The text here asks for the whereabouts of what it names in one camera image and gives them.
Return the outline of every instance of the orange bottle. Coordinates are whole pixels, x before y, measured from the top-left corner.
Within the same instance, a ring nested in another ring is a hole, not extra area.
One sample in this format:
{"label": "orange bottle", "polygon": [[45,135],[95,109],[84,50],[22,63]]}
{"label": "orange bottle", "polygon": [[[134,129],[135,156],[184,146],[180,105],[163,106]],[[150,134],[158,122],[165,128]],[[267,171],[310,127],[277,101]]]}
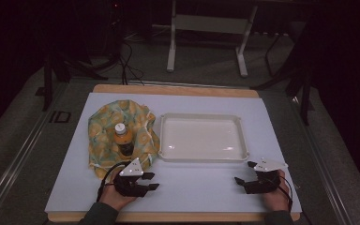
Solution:
{"label": "orange bottle", "polygon": [[115,133],[113,134],[113,140],[118,144],[119,151],[125,157],[130,157],[133,154],[133,134],[127,130],[127,127],[119,123],[115,125]]}

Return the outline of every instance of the bottle cap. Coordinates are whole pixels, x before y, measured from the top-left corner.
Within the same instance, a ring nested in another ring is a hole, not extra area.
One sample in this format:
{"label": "bottle cap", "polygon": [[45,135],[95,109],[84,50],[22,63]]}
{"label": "bottle cap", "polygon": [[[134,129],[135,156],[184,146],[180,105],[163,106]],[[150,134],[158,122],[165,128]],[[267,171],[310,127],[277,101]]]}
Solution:
{"label": "bottle cap", "polygon": [[121,135],[121,134],[124,134],[127,132],[127,128],[125,127],[124,124],[119,123],[119,124],[115,125],[115,132],[117,134]]}

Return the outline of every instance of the hand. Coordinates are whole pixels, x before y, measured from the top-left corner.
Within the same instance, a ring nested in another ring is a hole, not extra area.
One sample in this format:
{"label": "hand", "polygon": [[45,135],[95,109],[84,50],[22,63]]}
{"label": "hand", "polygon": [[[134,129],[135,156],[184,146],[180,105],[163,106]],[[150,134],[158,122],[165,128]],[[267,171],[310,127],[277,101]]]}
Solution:
{"label": "hand", "polygon": [[[115,176],[119,173],[119,171],[113,171],[110,183],[113,183],[113,179]],[[99,200],[100,203],[106,203],[110,207],[114,208],[116,211],[120,211],[123,207],[125,207],[127,204],[135,201],[137,197],[125,197],[121,195],[118,191],[116,191],[114,185],[108,185],[105,186],[103,189],[103,193],[101,195],[101,198]]]}
{"label": "hand", "polygon": [[[278,170],[278,175],[285,177],[285,172],[282,170]],[[289,193],[289,188],[285,184],[285,180],[280,179],[280,187],[283,188],[287,193]],[[288,208],[288,196],[286,196],[279,188],[276,190],[264,193],[262,195],[265,205],[272,211],[289,211]]]}

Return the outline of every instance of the floral cloth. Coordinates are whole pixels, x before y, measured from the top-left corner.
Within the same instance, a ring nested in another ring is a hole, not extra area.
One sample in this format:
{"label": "floral cloth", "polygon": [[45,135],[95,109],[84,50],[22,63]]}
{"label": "floral cloth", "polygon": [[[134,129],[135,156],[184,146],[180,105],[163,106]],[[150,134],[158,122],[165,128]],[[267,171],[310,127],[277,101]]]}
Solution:
{"label": "floral cloth", "polygon": [[[101,107],[89,118],[89,167],[102,179],[116,163],[139,158],[142,169],[149,168],[158,156],[159,137],[153,130],[156,117],[146,106],[132,100],[117,100]],[[134,151],[131,157],[120,154],[113,141],[115,125],[123,123],[133,133]]]}

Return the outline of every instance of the floor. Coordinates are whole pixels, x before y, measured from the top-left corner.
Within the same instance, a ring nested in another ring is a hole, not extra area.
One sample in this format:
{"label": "floor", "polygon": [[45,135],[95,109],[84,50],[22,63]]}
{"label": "floor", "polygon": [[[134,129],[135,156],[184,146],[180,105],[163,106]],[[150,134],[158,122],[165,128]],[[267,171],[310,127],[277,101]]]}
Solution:
{"label": "floor", "polygon": [[[265,50],[273,39],[252,36],[245,53],[249,76],[241,78],[234,47],[238,36],[217,36],[181,32],[178,34],[175,71],[168,73],[169,52],[167,28],[155,29],[153,39],[146,41],[128,34],[122,56],[127,61],[126,77],[133,84],[177,84],[248,88],[271,79],[263,61]],[[273,69],[286,60],[293,43],[282,37],[270,53]],[[104,59],[94,58],[94,63]],[[35,92],[43,86],[43,69],[33,75],[0,119],[0,224],[52,224],[46,221],[44,207],[61,167],[71,136],[77,126],[87,93],[101,81],[92,80],[71,70],[70,83],[54,83],[54,102],[42,112],[43,97]],[[121,83],[120,64],[98,73],[108,77],[105,83]],[[347,148],[322,105],[319,91],[311,90],[308,127],[296,117],[298,106],[283,93],[288,81],[261,92],[284,157],[292,170],[296,191],[313,224],[360,224],[360,175]],[[72,112],[67,124],[51,123],[53,112]],[[20,162],[17,167],[13,161]],[[308,224],[304,216],[296,224]]]}

